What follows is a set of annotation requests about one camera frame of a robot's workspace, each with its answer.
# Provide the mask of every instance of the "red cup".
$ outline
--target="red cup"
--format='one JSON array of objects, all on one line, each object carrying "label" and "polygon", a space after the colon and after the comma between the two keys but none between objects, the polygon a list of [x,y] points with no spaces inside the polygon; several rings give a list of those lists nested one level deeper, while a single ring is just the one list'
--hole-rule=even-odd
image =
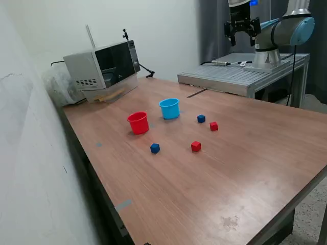
[{"label": "red cup", "polygon": [[148,115],[144,111],[135,112],[127,120],[131,124],[134,134],[144,134],[149,130]]}]

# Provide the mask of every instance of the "floor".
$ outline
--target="floor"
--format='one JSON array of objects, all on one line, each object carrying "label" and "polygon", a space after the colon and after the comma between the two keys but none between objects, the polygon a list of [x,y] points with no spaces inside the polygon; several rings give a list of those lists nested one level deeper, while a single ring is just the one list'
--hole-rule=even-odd
[{"label": "floor", "polygon": [[[306,94],[303,109],[327,114],[327,105],[315,96]],[[282,245],[316,245],[327,203],[327,178],[325,178],[296,208],[293,234]]]}]

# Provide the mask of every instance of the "red cube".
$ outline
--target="red cube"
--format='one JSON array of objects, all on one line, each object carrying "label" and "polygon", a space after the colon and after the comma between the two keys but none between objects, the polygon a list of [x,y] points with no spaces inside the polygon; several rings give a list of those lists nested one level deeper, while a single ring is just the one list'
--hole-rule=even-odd
[{"label": "red cube", "polygon": [[217,122],[210,122],[210,129],[211,131],[217,131],[218,130],[218,124]]},{"label": "red cube", "polygon": [[194,141],[192,144],[191,144],[191,148],[192,148],[192,151],[193,152],[198,152],[201,150],[201,143],[198,142],[198,141]]}]

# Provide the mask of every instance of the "plastic bag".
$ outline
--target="plastic bag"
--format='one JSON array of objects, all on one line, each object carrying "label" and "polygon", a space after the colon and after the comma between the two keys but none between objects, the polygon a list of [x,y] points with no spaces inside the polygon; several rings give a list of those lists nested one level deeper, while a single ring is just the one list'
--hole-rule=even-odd
[{"label": "plastic bag", "polygon": [[84,94],[74,86],[64,62],[53,64],[42,78],[49,96],[57,106],[76,104],[85,98]]}]

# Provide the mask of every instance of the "gray curtain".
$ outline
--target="gray curtain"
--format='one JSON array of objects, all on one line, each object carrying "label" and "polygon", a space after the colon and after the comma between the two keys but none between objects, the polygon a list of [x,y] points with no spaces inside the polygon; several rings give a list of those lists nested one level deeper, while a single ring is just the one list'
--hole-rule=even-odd
[{"label": "gray curtain", "polygon": [[[251,8],[251,18],[259,17],[261,22],[269,19],[281,18],[287,10],[286,0],[264,0],[261,4]],[[314,33],[310,40],[297,47],[298,53],[309,53],[310,67],[306,93],[315,95],[321,102],[327,104],[327,1],[311,1],[310,11],[316,20]],[[245,33],[237,33],[237,45],[230,47],[224,36],[224,23],[229,20],[228,0],[201,0],[201,62],[211,61],[231,52],[253,53],[249,37]],[[289,46],[280,47],[281,53],[292,53]]]},{"label": "gray curtain", "polygon": [[227,0],[200,0],[200,59],[212,61],[225,56],[230,44],[224,36],[229,20]]},{"label": "gray curtain", "polygon": [[[313,94],[321,102],[327,104],[327,64],[324,57],[327,56],[327,8],[326,1],[311,1],[309,10],[315,18],[316,25],[312,37],[305,44],[297,47],[298,53],[310,54],[310,65],[308,71],[306,93]],[[271,2],[272,18],[281,18],[286,9],[287,1],[276,0]],[[280,47],[282,53],[292,53],[293,48],[289,46]]]},{"label": "gray curtain", "polygon": [[[251,7],[251,18],[259,17],[261,22],[270,20],[270,0]],[[201,62],[211,61],[229,53],[254,53],[250,37],[236,33],[236,45],[224,35],[224,23],[229,21],[228,0],[200,0],[200,47]]]}]

